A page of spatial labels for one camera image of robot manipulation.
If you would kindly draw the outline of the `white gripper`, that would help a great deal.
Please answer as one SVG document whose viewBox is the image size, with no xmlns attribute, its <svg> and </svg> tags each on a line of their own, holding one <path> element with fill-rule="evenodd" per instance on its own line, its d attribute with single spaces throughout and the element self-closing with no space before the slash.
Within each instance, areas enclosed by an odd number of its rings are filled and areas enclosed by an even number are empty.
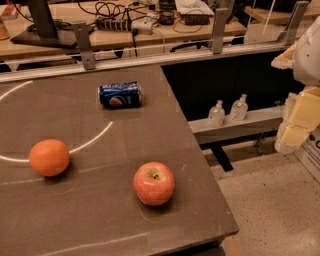
<svg viewBox="0 0 320 256">
<path fill-rule="evenodd" d="M 320 16 L 300 37 L 275 57 L 271 66 L 292 69 L 294 79 L 308 85 L 299 94 L 289 93 L 282 111 L 283 121 L 275 149 L 282 154 L 296 151 L 320 125 Z"/>
</svg>

